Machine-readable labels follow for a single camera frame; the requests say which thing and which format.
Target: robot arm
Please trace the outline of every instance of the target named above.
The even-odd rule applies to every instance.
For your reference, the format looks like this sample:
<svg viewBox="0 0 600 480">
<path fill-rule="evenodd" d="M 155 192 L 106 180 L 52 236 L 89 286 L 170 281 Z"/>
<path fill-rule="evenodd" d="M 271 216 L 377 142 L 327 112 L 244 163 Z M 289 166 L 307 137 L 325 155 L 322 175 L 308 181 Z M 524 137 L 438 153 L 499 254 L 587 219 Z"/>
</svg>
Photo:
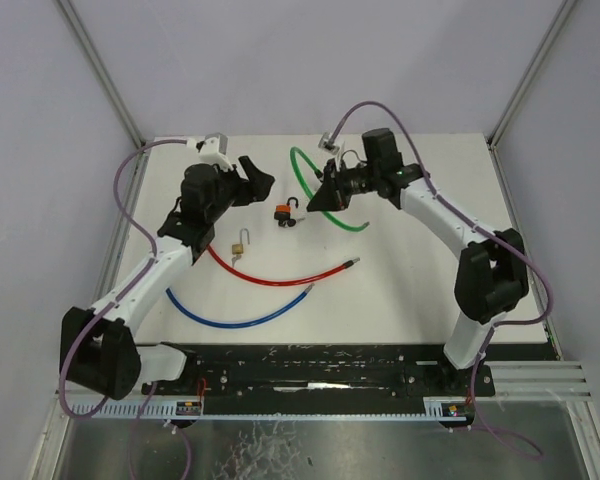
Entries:
<svg viewBox="0 0 600 480">
<path fill-rule="evenodd" d="M 274 178 L 240 157 L 247 179 L 226 158 L 227 138 L 210 135 L 196 148 L 203 163 L 185 171 L 176 207 L 158 230 L 156 254 L 148 254 L 111 292 L 89 309 L 71 308 L 62 320 L 60 368 L 70 346 L 95 315 L 115 306 L 81 342 L 67 379 L 120 400 L 138 383 L 177 379 L 186 356 L 165 344 L 136 346 L 133 337 L 164 291 L 195 264 L 214 238 L 214 223 L 231 206 L 261 202 Z M 138 281 L 138 274 L 149 269 Z M 120 299 L 120 293 L 126 292 Z"/>
<path fill-rule="evenodd" d="M 429 190 L 420 166 L 404 166 L 389 129 L 366 132 L 362 140 L 367 163 L 347 168 L 340 161 L 338 168 L 335 159 L 329 160 L 322 186 L 307 210 L 344 210 L 353 195 L 375 191 L 439 237 L 459 261 L 454 293 L 460 315 L 444 346 L 444 354 L 456 370 L 469 368 L 491 326 L 503 320 L 527 295 L 526 267 L 495 242 L 473 231 L 438 201 Z M 495 235 L 524 253 L 522 238 L 515 230 Z"/>
</svg>

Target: white connector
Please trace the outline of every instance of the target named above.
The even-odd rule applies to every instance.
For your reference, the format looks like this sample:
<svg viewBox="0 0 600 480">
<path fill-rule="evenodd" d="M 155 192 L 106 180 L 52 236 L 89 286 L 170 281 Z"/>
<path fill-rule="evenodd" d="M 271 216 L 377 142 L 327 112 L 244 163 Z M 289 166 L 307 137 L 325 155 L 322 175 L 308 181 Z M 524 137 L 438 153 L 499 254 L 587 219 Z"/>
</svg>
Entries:
<svg viewBox="0 0 600 480">
<path fill-rule="evenodd" d="M 336 159 L 336 169 L 340 169 L 340 161 L 342 160 L 342 154 L 344 153 L 344 139 L 342 136 L 338 136 L 336 140 L 331 143 L 329 139 L 331 138 L 330 132 L 325 132 L 322 134 L 320 141 L 318 142 L 318 148 L 320 150 L 324 150 L 325 152 L 329 152 Z"/>
<path fill-rule="evenodd" d="M 187 140 L 188 148 L 195 148 L 202 163 L 217 165 L 220 170 L 228 172 L 233 165 L 227 158 L 228 138 L 221 133 L 213 133 L 204 137 L 204 140 L 196 141 L 191 137 Z"/>
</svg>

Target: white table surface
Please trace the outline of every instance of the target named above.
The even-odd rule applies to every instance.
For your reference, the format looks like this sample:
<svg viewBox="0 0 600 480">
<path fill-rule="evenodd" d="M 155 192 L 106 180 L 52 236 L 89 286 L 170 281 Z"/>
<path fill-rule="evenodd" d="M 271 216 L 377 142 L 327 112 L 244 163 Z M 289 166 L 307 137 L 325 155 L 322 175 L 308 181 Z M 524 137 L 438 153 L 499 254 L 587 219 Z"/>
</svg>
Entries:
<svg viewBox="0 0 600 480">
<path fill-rule="evenodd" d="M 337 214 L 350 224 L 371 221 L 362 233 L 334 226 L 312 213 L 295 228 L 282 229 L 273 219 L 275 205 L 289 196 L 301 200 L 297 215 L 305 215 L 307 199 L 289 162 L 291 146 L 302 148 L 320 168 L 328 156 L 316 147 L 319 136 L 236 136 L 229 138 L 228 155 L 237 163 L 249 155 L 262 171 L 276 177 L 267 201 L 231 208 L 216 223 L 212 245 L 227 261 L 231 244 L 246 227 L 251 245 L 236 268 L 263 278 L 290 279 L 319 273 L 343 261 L 361 257 L 355 267 L 316 284 L 307 298 L 290 312 L 252 328 L 221 330 L 199 325 L 181 315 L 163 296 L 150 311 L 137 342 L 179 343 L 444 343 L 458 315 L 453 296 L 457 261 L 445 245 L 423 225 L 395 209 L 376 194 L 356 196 L 349 209 Z M 346 135 L 348 148 L 364 154 L 359 135 Z M 495 228 L 510 220 L 484 138 L 479 134 L 416 135 L 427 169 L 447 196 Z M 413 157 L 398 138 L 405 163 Z M 349 165 L 353 156 L 346 156 Z M 137 206 L 136 220 L 150 231 L 163 223 L 179 195 L 187 166 L 196 163 L 195 151 L 167 145 L 151 152 Z M 318 182 L 301 162 L 314 189 Z M 144 237 L 131 230 L 119 278 L 148 251 Z M 172 286 L 189 309 L 211 320 L 251 320 L 277 310 L 304 287 L 264 287 L 240 280 L 219 267 L 208 253 Z M 509 318 L 538 314 L 533 295 L 523 299 Z M 539 343 L 546 337 L 541 325 L 503 327 L 494 342 Z"/>
</svg>

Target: brass padlock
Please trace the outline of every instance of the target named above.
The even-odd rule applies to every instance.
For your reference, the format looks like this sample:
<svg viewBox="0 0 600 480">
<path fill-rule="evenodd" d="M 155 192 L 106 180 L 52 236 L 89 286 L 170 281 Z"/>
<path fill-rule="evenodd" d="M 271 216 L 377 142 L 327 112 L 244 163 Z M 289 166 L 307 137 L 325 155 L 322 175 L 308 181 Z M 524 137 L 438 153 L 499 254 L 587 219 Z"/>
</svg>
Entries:
<svg viewBox="0 0 600 480">
<path fill-rule="evenodd" d="M 242 254 L 244 253 L 244 243 L 242 241 L 242 232 L 247 233 L 247 245 L 251 245 L 251 238 L 249 237 L 249 230 L 246 228 L 240 229 L 240 243 L 234 243 L 231 245 L 231 253 L 233 254 L 233 258 L 231 258 L 231 267 L 236 266 L 236 262 L 242 258 Z"/>
</svg>

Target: gray wall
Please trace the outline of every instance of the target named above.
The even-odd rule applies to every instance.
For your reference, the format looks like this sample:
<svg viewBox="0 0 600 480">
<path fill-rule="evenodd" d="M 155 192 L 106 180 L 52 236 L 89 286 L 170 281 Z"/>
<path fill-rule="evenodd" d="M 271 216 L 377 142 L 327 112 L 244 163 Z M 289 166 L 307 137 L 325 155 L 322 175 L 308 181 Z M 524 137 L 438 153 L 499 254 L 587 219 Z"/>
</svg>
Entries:
<svg viewBox="0 0 600 480">
<path fill-rule="evenodd" d="M 500 148 L 556 328 L 600 414 L 600 0 L 582 2 Z"/>
<path fill-rule="evenodd" d="M 417 132 L 486 133 L 561 0 L 75 4 L 151 136 L 318 133 L 368 98 Z M 380 123 L 370 110 L 349 128 Z"/>
<path fill-rule="evenodd" d="M 0 1 L 0 479 L 42 432 L 62 315 L 91 300 L 130 148 L 53 2 Z"/>
</svg>

